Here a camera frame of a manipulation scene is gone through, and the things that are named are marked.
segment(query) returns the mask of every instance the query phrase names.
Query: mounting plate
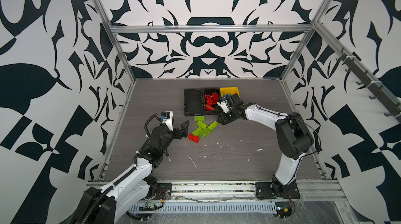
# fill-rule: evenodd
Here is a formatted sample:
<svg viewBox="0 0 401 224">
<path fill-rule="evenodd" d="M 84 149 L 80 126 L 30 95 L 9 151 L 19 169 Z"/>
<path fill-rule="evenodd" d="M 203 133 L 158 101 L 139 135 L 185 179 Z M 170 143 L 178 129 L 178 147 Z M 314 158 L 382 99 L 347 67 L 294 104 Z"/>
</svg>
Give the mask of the mounting plate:
<svg viewBox="0 0 401 224">
<path fill-rule="evenodd" d="M 256 182 L 255 187 L 256 187 L 256 197 L 258 198 L 265 198 L 271 196 L 271 199 L 275 199 L 273 196 L 272 188 L 270 185 L 272 182 Z M 295 183 L 292 188 L 290 188 L 284 195 L 284 199 L 289 199 L 291 196 L 291 199 L 300 199 L 301 195 L 298 190 L 298 186 Z"/>
</svg>

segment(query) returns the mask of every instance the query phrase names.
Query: yellow bin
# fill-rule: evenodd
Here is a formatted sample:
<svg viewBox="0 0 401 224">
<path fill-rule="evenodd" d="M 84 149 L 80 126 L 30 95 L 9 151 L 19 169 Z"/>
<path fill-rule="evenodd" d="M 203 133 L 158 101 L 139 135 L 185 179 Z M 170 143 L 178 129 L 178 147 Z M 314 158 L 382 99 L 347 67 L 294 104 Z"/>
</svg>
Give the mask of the yellow bin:
<svg viewBox="0 0 401 224">
<path fill-rule="evenodd" d="M 233 95 L 234 93 L 238 94 L 239 96 L 239 91 L 237 87 L 220 87 L 220 95 L 223 97 L 223 94 L 231 94 Z"/>
</svg>

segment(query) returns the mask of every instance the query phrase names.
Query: black storage bin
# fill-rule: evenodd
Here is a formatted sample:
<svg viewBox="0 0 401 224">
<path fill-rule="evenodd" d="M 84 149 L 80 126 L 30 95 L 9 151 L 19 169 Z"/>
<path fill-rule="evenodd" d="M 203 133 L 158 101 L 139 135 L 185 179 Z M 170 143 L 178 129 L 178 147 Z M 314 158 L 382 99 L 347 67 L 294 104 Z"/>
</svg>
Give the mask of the black storage bin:
<svg viewBox="0 0 401 224">
<path fill-rule="evenodd" d="M 202 89 L 184 90 L 184 116 L 203 115 L 204 95 Z"/>
<path fill-rule="evenodd" d="M 206 98 L 204 97 L 205 95 L 212 95 L 212 93 L 217 93 L 217 95 L 220 97 L 220 88 L 219 87 L 214 87 L 214 88 L 204 88 L 203 89 L 203 110 L 205 115 L 219 115 L 223 112 L 220 106 L 217 104 L 213 105 L 215 106 L 213 111 L 206 110 Z"/>
<path fill-rule="evenodd" d="M 220 96 L 220 88 L 198 88 L 184 90 L 184 116 L 219 115 L 223 110 L 215 105 L 213 111 L 206 110 L 205 94 L 217 93 Z"/>
</svg>

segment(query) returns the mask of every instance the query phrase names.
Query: ventilated metal panel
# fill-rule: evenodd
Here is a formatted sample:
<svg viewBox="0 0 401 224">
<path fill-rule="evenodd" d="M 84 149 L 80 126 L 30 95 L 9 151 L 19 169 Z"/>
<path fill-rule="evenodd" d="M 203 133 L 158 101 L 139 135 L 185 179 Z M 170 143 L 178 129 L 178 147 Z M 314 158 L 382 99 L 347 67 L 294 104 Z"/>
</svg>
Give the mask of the ventilated metal panel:
<svg viewBox="0 0 401 224">
<path fill-rule="evenodd" d="M 133 206 L 129 212 L 154 213 L 155 211 L 141 211 L 138 208 L 143 204 Z M 200 202 L 200 203 L 165 203 L 164 207 L 157 210 L 165 214 L 199 214 L 199 213 L 276 213 L 274 202 Z"/>
</svg>

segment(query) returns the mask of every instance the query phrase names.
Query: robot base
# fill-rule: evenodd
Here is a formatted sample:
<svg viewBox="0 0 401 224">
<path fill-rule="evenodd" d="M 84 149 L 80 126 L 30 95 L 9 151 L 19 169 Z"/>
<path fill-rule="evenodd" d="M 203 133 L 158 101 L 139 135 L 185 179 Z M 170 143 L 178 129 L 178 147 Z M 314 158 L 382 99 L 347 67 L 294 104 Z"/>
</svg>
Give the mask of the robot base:
<svg viewBox="0 0 401 224">
<path fill-rule="evenodd" d="M 299 190 L 297 184 L 294 182 L 292 187 L 283 191 L 282 193 L 274 192 L 272 189 L 273 182 L 256 182 L 256 197 L 258 199 L 274 199 L 275 197 L 282 197 L 284 199 L 300 199 L 301 195 L 299 194 Z"/>
</svg>

